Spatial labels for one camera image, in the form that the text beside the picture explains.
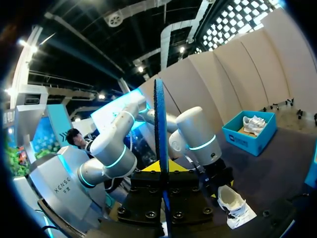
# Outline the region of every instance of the man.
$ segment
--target man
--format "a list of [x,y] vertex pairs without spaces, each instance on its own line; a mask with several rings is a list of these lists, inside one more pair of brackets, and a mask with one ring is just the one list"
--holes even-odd
[[[84,150],[89,158],[93,158],[90,154],[90,146],[93,140],[85,139],[79,130],[72,128],[67,132],[66,140],[68,144],[77,146],[78,149]],[[114,178],[104,182],[106,192],[111,197],[122,203],[130,190],[131,182],[129,178]]]
[[77,146],[78,149],[84,150],[90,159],[93,158],[93,156],[90,154],[90,146],[93,141],[90,139],[85,139],[79,130],[75,128],[70,129],[67,132],[66,140],[68,144]]

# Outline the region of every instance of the blue box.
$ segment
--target blue box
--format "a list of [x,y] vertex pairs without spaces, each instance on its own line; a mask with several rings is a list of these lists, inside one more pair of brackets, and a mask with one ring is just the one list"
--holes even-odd
[[[267,123],[261,133],[257,137],[252,137],[239,133],[238,130],[243,127],[243,117],[246,116],[252,118],[254,115],[259,118],[263,118]],[[277,130],[275,114],[242,111],[226,125],[224,125],[222,127],[222,130],[225,135],[226,141],[249,152],[250,154],[258,156]]]

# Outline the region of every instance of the white robotic arm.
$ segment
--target white robotic arm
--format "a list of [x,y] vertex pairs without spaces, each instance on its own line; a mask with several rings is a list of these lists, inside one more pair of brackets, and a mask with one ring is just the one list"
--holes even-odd
[[[95,157],[83,163],[78,177],[86,187],[133,173],[137,159],[124,145],[123,139],[130,132],[135,118],[154,124],[154,110],[146,109],[145,98],[130,103],[113,120],[111,125],[93,141],[90,152]],[[173,133],[169,143],[179,151],[184,145],[192,150],[200,165],[214,163],[221,156],[221,149],[211,126],[200,107],[189,109],[177,118],[166,115],[167,131]]]

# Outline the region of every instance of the white sneaker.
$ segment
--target white sneaker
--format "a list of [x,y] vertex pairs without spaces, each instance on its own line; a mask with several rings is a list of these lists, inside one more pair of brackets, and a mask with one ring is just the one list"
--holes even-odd
[[227,224],[231,229],[235,229],[257,216],[246,200],[243,200],[240,194],[227,185],[218,188],[218,203],[227,213]]
[[266,126],[266,122],[263,118],[254,116],[253,118],[243,117],[244,131],[253,133],[258,136],[263,128]]

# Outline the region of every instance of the black ceiling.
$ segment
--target black ceiling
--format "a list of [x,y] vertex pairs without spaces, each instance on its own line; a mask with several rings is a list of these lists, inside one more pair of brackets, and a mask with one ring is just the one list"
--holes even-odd
[[[121,91],[117,83],[119,78],[123,78],[134,89],[145,81],[144,74],[149,77],[157,74],[160,71],[160,53],[142,62],[142,73],[137,70],[133,61],[160,48],[160,35],[166,26],[194,19],[202,0],[171,0],[166,5],[166,16],[162,5],[128,17],[117,27],[108,26],[105,16],[138,2],[141,1],[55,1],[47,12],[60,17],[63,23],[50,17],[44,17],[40,22],[43,31],[38,42],[52,34],[54,36],[40,45],[34,54],[30,64],[29,82],[111,94],[114,90]],[[179,60],[181,46],[186,48],[183,58],[196,48],[196,43],[186,43],[189,32],[190,27],[171,32],[167,66]],[[80,35],[97,49],[85,42]],[[56,103],[59,100],[62,98],[51,97],[50,101]],[[69,113],[83,105],[80,101],[71,104],[75,105],[71,108],[68,106]]]

